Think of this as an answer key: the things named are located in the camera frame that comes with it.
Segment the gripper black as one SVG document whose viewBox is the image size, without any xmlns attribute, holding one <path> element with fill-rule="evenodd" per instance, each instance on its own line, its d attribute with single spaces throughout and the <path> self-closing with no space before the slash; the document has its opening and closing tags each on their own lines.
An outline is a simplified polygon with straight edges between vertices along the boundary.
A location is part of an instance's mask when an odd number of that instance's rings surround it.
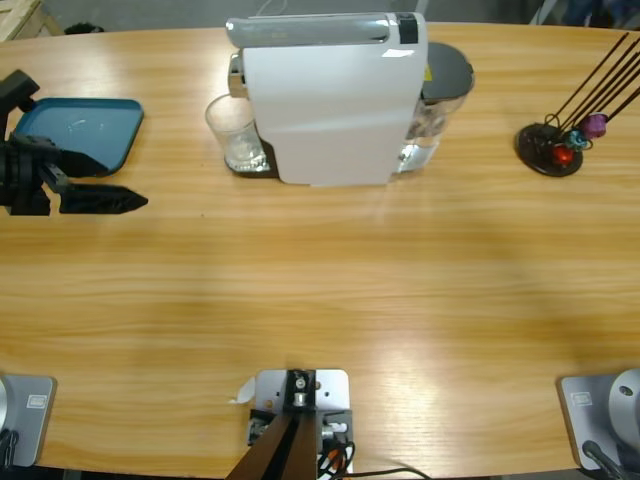
<svg viewBox="0 0 640 480">
<path fill-rule="evenodd" d="M 42 171 L 59 178 L 103 177 L 109 169 L 84 153 L 61 150 L 50 139 L 11 134 L 1 142 L 1 205 L 12 216 L 48 216 L 50 200 Z M 72 184 L 60 193 L 61 214 L 116 215 L 135 211 L 148 199 L 124 186 Z"/>
</svg>

